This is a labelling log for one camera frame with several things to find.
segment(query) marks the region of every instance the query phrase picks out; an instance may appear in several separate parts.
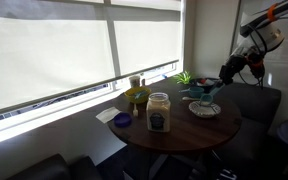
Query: table top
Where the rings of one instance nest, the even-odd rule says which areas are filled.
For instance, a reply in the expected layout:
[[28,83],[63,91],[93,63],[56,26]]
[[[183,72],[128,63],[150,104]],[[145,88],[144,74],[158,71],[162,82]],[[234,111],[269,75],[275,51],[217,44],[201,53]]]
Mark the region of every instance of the table top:
[[138,117],[132,115],[134,105],[124,94],[113,99],[114,106],[129,113],[133,120],[128,127],[119,128],[113,121],[108,122],[111,131],[127,144],[135,145],[150,152],[163,154],[202,153],[225,144],[238,132],[241,114],[238,107],[229,99],[214,97],[214,103],[221,107],[221,113],[208,118],[193,114],[188,106],[190,100],[182,100],[188,93],[179,90],[188,86],[176,84],[168,78],[148,86],[152,93],[164,92],[171,101],[170,132],[153,132],[147,129],[146,104],[137,105]]

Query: small plant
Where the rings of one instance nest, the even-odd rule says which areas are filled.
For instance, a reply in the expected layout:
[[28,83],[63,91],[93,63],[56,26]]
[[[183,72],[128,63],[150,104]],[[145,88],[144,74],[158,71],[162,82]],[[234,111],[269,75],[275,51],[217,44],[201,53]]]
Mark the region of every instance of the small plant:
[[184,72],[181,72],[179,74],[176,74],[174,76],[174,78],[175,78],[177,84],[179,84],[179,83],[189,84],[192,76],[188,71],[184,71]]

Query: small glass jar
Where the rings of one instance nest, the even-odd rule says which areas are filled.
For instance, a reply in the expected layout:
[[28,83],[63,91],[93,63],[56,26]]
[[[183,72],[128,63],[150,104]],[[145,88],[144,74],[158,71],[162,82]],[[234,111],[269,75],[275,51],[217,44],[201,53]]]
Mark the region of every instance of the small glass jar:
[[148,97],[146,106],[147,128],[150,131],[169,132],[170,131],[170,108],[166,93],[152,93]]

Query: white roller shade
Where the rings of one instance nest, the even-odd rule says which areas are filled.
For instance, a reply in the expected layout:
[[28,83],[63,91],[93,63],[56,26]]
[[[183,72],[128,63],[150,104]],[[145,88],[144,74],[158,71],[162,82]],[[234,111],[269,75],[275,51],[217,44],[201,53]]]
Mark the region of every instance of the white roller shade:
[[179,59],[178,10],[95,2],[0,1],[0,109]]

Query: jar lid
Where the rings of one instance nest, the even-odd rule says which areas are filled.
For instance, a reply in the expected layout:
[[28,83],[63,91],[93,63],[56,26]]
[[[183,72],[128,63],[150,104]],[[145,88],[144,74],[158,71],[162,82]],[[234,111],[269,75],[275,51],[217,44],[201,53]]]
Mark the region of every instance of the jar lid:
[[128,113],[121,112],[114,118],[114,124],[117,127],[127,127],[132,123],[132,118]]

